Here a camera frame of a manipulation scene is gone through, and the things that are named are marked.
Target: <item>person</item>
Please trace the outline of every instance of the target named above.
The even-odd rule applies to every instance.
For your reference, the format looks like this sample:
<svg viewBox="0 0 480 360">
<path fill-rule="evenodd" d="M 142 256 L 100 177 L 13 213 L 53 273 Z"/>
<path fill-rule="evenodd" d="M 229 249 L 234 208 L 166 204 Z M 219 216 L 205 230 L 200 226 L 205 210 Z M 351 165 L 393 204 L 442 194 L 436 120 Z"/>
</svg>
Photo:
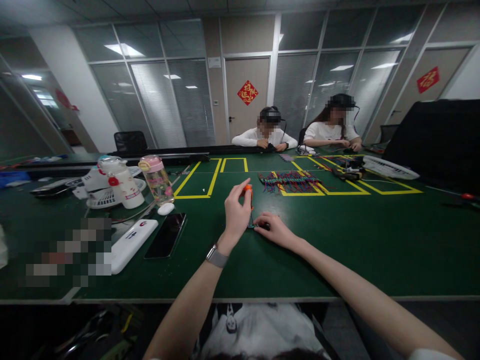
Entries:
<svg viewBox="0 0 480 360">
<path fill-rule="evenodd" d="M 347 94 L 339 93 L 332 96 L 322 112 L 306 129 L 303 143 L 311 148 L 338 144 L 355 152 L 360 151 L 362 138 L 355 132 L 353 126 L 345 125 L 347 110 L 354 106 L 353 98 Z"/>
<path fill-rule="evenodd" d="M 297 140 L 279 128 L 280 112 L 276 106 L 264 107 L 256 121 L 256 127 L 235 136 L 231 143 L 244 147 L 268 148 L 269 143 L 278 153 L 297 147 Z"/>
<path fill-rule="evenodd" d="M 188 359 L 192 355 L 225 261 L 249 223 L 252 194 L 247 190 L 243 195 L 249 181 L 250 178 L 234 186 L 226 198 L 225 231 L 171 305 L 144 360 Z M 406 358 L 462 359 L 443 338 L 373 284 L 293 234 L 279 216 L 264 211 L 253 223 L 259 225 L 254 228 L 257 233 L 306 260 L 375 332 Z M 235 313 L 234 308 L 227 307 L 225 315 L 213 318 L 208 339 L 193 359 L 331 358 L 327 346 L 324 348 L 313 335 L 310 320 L 294 304 L 244 305 L 249 305 L 250 311 L 240 317 L 240 311 Z"/>
</svg>

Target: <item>colorful threads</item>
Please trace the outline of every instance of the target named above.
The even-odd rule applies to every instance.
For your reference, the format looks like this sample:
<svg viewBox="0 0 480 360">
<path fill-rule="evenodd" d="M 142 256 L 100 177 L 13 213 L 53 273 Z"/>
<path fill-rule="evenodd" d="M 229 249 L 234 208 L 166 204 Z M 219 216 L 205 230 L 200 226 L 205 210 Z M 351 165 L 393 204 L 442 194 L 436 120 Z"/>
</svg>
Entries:
<svg viewBox="0 0 480 360">
<path fill-rule="evenodd" d="M 258 174 L 260 182 L 264 185 L 263 192 L 275 193 L 278 189 L 291 193 L 315 193 L 316 189 L 323 191 L 320 187 L 322 182 L 308 171 L 299 172 L 271 172 L 268 176 Z"/>
</svg>

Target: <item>screwdriver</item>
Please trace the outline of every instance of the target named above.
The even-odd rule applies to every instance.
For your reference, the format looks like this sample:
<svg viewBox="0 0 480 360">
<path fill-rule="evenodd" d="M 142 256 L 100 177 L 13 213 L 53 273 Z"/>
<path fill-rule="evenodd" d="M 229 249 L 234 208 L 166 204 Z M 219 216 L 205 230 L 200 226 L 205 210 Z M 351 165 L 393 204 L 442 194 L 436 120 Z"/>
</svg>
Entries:
<svg viewBox="0 0 480 360">
<path fill-rule="evenodd" d="M 243 189 L 243 192 L 246 193 L 247 190 L 250 190 L 250 193 L 251 193 L 251 202 L 250 202 L 250 205 L 251 205 L 251 210 L 250 210 L 250 225 L 253 226 L 254 224 L 254 218 L 252 217 L 252 211 L 254 210 L 254 206 L 252 205 L 253 202 L 254 202 L 254 190 L 252 188 L 252 184 L 247 184 L 245 186 L 245 188 Z"/>
</svg>

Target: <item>pink bottle cap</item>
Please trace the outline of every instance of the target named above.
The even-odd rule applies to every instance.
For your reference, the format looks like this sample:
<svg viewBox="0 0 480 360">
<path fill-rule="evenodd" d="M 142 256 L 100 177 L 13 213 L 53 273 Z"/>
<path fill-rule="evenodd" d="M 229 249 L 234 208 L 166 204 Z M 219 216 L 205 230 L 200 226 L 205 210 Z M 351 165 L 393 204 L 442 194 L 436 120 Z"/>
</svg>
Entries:
<svg viewBox="0 0 480 360">
<path fill-rule="evenodd" d="M 147 155 L 140 159 L 138 167 L 144 173 L 156 173 L 164 168 L 162 158 L 157 155 Z"/>
</svg>

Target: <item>watch strap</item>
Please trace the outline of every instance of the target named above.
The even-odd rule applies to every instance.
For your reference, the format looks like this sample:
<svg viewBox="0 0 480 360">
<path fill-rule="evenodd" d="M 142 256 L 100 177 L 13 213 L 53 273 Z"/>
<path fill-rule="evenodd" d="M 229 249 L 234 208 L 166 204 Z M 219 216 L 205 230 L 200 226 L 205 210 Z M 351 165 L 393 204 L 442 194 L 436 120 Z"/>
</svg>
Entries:
<svg viewBox="0 0 480 360">
<path fill-rule="evenodd" d="M 217 250 L 217 244 L 214 244 L 206 256 L 206 260 L 215 265 L 217 268 L 223 269 L 229 260 L 228 256 L 222 255 Z"/>
</svg>

